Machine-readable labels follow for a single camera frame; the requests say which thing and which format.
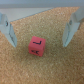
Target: cube top face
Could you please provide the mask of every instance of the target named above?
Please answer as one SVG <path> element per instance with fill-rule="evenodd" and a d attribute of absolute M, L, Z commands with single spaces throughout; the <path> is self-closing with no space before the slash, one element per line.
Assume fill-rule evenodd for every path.
<path fill-rule="evenodd" d="M 43 50 L 43 48 L 45 46 L 45 41 L 46 40 L 43 38 L 33 36 L 30 43 L 29 43 L 29 46 L 34 47 L 34 48 L 39 49 L 39 50 Z"/>

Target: cube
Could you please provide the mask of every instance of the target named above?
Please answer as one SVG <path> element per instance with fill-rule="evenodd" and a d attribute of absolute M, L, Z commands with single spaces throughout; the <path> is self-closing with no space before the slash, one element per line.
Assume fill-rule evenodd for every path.
<path fill-rule="evenodd" d="M 42 57 L 45 49 L 45 42 L 45 39 L 33 36 L 28 45 L 29 53 Z"/>

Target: cork surface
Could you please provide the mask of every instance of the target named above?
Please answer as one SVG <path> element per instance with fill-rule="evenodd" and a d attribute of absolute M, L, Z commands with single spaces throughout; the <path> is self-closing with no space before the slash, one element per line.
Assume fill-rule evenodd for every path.
<path fill-rule="evenodd" d="M 14 22 L 14 48 L 0 32 L 0 84 L 84 84 L 84 24 L 69 45 L 62 35 L 78 7 L 54 8 Z M 43 57 L 29 54 L 32 36 L 46 39 Z"/>

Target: red cube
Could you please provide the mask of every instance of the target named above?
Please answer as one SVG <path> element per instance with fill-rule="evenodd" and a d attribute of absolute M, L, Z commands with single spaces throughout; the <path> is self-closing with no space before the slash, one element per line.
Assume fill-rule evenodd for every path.
<path fill-rule="evenodd" d="M 28 45 L 29 53 L 42 57 L 45 49 L 45 42 L 45 39 L 33 36 Z"/>

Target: speckled surface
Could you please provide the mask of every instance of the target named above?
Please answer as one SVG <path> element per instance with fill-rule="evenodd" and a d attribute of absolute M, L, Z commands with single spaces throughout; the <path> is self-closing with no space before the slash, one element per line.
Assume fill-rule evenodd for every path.
<path fill-rule="evenodd" d="M 77 9 L 54 8 L 11 22 L 16 48 L 0 32 L 0 84 L 84 84 L 84 24 L 62 46 L 66 22 Z M 43 57 L 28 53 L 32 36 L 46 39 Z"/>

